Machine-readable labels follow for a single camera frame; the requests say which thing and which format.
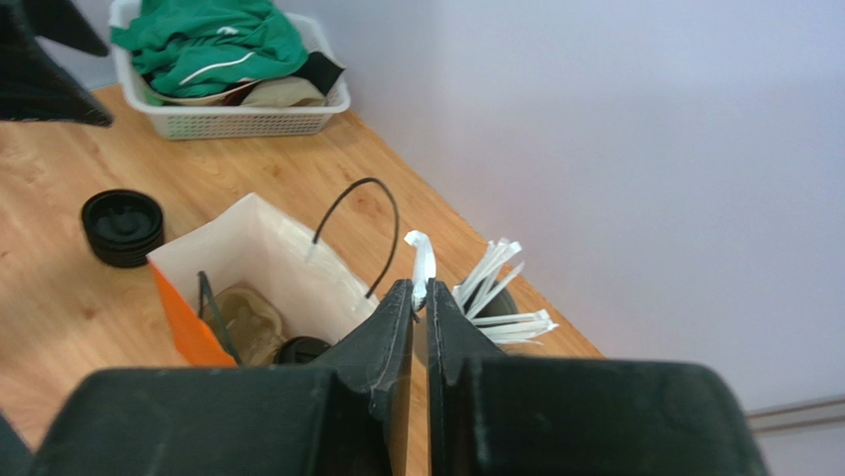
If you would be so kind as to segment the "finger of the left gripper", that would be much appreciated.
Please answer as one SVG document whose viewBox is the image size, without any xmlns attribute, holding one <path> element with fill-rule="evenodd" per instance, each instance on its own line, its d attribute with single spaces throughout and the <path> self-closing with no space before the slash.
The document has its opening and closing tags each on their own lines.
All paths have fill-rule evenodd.
<svg viewBox="0 0 845 476">
<path fill-rule="evenodd" d="M 3 1 L 1 120 L 111 126 L 110 112 L 46 53 L 39 38 L 96 57 L 109 53 L 71 1 Z"/>
</svg>

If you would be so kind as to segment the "single black cup lid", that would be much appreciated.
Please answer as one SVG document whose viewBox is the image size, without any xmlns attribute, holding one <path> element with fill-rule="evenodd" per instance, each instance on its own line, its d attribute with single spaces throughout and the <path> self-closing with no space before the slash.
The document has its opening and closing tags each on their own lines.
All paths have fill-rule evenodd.
<svg viewBox="0 0 845 476">
<path fill-rule="evenodd" d="M 331 348 L 331 345 L 319 338 L 297 336 L 287 340 L 276 353 L 275 365 L 307 364 L 320 357 Z"/>
</svg>

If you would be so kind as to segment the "single white straw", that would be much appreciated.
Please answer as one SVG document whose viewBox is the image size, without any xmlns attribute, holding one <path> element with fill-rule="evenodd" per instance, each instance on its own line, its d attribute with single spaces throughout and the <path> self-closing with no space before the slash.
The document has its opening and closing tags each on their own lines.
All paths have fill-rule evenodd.
<svg viewBox="0 0 845 476">
<path fill-rule="evenodd" d="M 414 312 L 420 311 L 427 296 L 427 283 L 436 278 L 436 258 L 429 237 L 418 230 L 405 236 L 405 242 L 416 250 L 412 272 L 412 304 Z"/>
</svg>

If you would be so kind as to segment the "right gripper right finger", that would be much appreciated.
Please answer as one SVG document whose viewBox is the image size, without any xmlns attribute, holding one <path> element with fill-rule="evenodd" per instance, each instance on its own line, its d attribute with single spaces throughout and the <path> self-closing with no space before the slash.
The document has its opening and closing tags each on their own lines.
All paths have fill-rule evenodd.
<svg viewBox="0 0 845 476">
<path fill-rule="evenodd" d="M 434 475 L 764 475 L 732 391 L 692 363 L 510 356 L 427 285 Z"/>
</svg>

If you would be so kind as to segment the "pulp cup carrier tray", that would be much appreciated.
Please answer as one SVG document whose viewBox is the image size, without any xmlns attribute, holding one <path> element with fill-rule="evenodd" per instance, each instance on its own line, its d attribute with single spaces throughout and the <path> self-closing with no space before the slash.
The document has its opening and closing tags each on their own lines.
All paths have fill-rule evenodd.
<svg viewBox="0 0 845 476">
<path fill-rule="evenodd" d="M 247 366 L 264 366 L 286 342 L 282 314 L 252 287 L 240 284 L 214 296 L 216 317 L 207 302 L 201 318 L 223 349 Z"/>
</svg>

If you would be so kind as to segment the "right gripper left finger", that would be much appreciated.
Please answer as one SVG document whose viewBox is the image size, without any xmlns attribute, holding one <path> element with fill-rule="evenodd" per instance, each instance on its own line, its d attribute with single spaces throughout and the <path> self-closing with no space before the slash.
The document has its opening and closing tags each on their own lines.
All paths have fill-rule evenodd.
<svg viewBox="0 0 845 476">
<path fill-rule="evenodd" d="M 307 364 L 110 369 L 70 395 L 32 475 L 401 475 L 412 283 Z"/>
</svg>

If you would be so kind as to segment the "orange paper bag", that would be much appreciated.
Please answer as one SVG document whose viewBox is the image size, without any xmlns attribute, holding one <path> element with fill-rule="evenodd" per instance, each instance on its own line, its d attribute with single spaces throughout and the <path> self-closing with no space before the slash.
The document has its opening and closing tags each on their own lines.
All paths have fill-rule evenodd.
<svg viewBox="0 0 845 476">
<path fill-rule="evenodd" d="M 392 209 L 388 257 L 367 284 L 321 239 L 336 207 L 331 204 L 316 229 L 310 229 L 250 193 L 217 218 L 148 254 L 173 343 L 188 364 L 251 364 L 228 327 L 214 320 L 219 295 L 233 287 L 248 288 L 277 310 L 274 329 L 289 338 L 315 337 L 335 344 L 375 310 L 376 289 L 400 240 L 399 209 Z"/>
</svg>

